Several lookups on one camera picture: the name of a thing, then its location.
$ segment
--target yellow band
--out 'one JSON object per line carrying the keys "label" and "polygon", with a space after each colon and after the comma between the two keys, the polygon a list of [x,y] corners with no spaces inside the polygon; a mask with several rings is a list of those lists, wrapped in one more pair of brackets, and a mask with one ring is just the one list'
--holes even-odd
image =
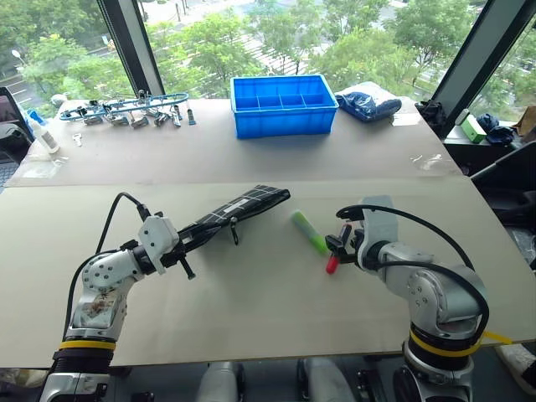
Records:
{"label": "yellow band", "polygon": [[480,347],[480,342],[482,341],[482,339],[480,338],[477,343],[472,345],[470,348],[464,349],[464,350],[444,350],[444,349],[435,348],[429,345],[428,343],[423,342],[411,330],[410,330],[410,336],[411,336],[411,339],[413,339],[413,342],[415,342],[425,351],[436,354],[438,356],[442,356],[444,358],[464,358],[466,356],[469,356],[470,354],[473,354],[477,351],[477,349]]}
{"label": "yellow band", "polygon": [[482,334],[485,338],[493,339],[494,341],[498,341],[500,343],[504,343],[505,345],[511,345],[512,339],[504,337],[503,335],[499,335],[498,333],[494,333],[491,331],[484,331]]}
{"label": "yellow band", "polygon": [[98,349],[115,350],[116,344],[113,342],[101,342],[101,341],[64,341],[59,344],[59,349],[68,349],[68,348],[98,348]]}

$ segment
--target green foliage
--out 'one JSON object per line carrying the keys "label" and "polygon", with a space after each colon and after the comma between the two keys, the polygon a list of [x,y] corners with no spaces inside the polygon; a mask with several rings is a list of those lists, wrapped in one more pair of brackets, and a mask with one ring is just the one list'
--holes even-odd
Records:
{"label": "green foliage", "polygon": [[495,116],[500,116],[503,120],[508,120],[509,105],[508,105],[508,89],[509,83],[502,77],[494,75],[484,85],[477,98],[470,106],[470,110],[474,116],[480,116],[484,113],[491,113]]}
{"label": "green foliage", "polygon": [[95,37],[107,32],[95,0],[3,0],[0,21],[0,65],[13,61],[11,49],[24,57],[28,44],[42,36],[58,34],[95,47]]}
{"label": "green foliage", "polygon": [[314,56],[308,70],[324,74],[332,90],[371,80],[396,95],[411,95],[407,81],[415,73],[414,57],[412,50],[394,43],[392,33],[356,29]]}
{"label": "green foliage", "polygon": [[355,28],[366,29],[377,21],[389,0],[324,0],[326,36],[336,42]]}
{"label": "green foliage", "polygon": [[181,32],[184,47],[191,54],[189,68],[197,68],[207,77],[199,85],[202,92],[229,97],[232,77],[262,72],[259,62],[240,42],[242,29],[240,18],[227,10],[210,14]]}
{"label": "green foliage", "polygon": [[413,82],[436,61],[452,60],[471,28],[467,0],[413,0],[399,8],[388,26],[395,42],[417,50],[419,69]]}
{"label": "green foliage", "polygon": [[187,91],[192,97],[199,96],[198,82],[205,74],[197,67],[188,66],[188,54],[181,45],[182,35],[173,23],[149,24],[146,30],[166,92]]}
{"label": "green foliage", "polygon": [[516,103],[520,106],[536,105],[536,68],[516,82]]}
{"label": "green foliage", "polygon": [[28,65],[23,78],[37,84],[46,95],[60,93],[70,63],[84,57],[86,51],[72,39],[57,34],[39,38],[28,47]]}
{"label": "green foliage", "polygon": [[296,64],[321,43],[322,23],[314,0],[297,0],[289,9],[280,8],[275,0],[265,0],[249,14],[249,31],[263,38],[264,54]]}
{"label": "green foliage", "polygon": [[86,55],[69,63],[61,92],[70,99],[102,99],[132,94],[132,89],[117,57]]}
{"label": "green foliage", "polygon": [[29,45],[23,78],[37,84],[44,98],[67,93],[71,99],[99,99],[131,92],[118,58],[88,55],[72,39],[59,35],[40,38]]}

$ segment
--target white table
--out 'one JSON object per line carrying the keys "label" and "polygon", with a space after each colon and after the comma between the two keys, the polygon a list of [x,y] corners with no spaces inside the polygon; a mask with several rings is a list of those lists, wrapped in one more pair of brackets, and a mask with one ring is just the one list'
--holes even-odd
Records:
{"label": "white table", "polygon": [[[111,200],[126,190],[179,228],[256,183],[7,188],[0,196],[0,367],[46,367],[58,347],[74,269],[94,252]],[[291,199],[224,230],[181,267],[136,284],[115,365],[398,352],[408,336],[405,301],[352,265],[328,276],[289,216],[301,209],[323,234],[335,212],[363,196],[428,219],[466,250],[487,287],[487,329],[523,341],[536,334],[536,281],[472,183],[462,176],[275,182]],[[106,244],[135,237],[136,210],[121,204]],[[400,239],[444,263],[455,253],[425,229],[399,221]]]}
{"label": "white table", "polygon": [[[33,144],[8,187],[243,183],[458,175],[436,134],[421,119],[392,126],[389,119],[362,123],[338,111],[330,135],[238,140],[229,100],[191,100],[196,126],[152,123],[137,130],[104,123],[55,121],[52,132],[68,162],[51,178],[26,178],[44,153]],[[409,99],[400,113],[417,113]],[[82,134],[82,147],[72,140]]]}

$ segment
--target glass window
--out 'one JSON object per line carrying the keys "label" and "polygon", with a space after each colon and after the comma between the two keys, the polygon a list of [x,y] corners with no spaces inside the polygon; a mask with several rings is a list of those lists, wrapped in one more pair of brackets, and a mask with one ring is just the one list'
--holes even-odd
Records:
{"label": "glass window", "polygon": [[502,121],[518,121],[527,106],[536,105],[536,17],[484,85],[469,110],[490,113]]}
{"label": "glass window", "polygon": [[133,94],[96,1],[2,0],[0,21],[0,86],[24,109]]}
{"label": "glass window", "polygon": [[322,73],[434,93],[485,0],[140,1],[166,92],[228,97],[244,75]]}

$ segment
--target black bag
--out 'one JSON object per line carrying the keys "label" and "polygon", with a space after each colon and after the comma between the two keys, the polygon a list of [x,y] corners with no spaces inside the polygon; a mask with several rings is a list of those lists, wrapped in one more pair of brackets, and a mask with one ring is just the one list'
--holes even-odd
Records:
{"label": "black bag", "polygon": [[435,100],[422,100],[420,104],[415,103],[415,107],[432,131],[440,139],[444,139],[446,134],[443,133],[443,126],[446,122],[446,114],[441,103]]}
{"label": "black bag", "polygon": [[186,252],[189,252],[197,249],[200,245],[204,245],[222,228],[229,225],[234,243],[238,245],[239,238],[235,229],[238,222],[261,214],[290,197],[291,193],[286,189],[280,190],[259,184],[180,230],[178,235],[184,241]]}

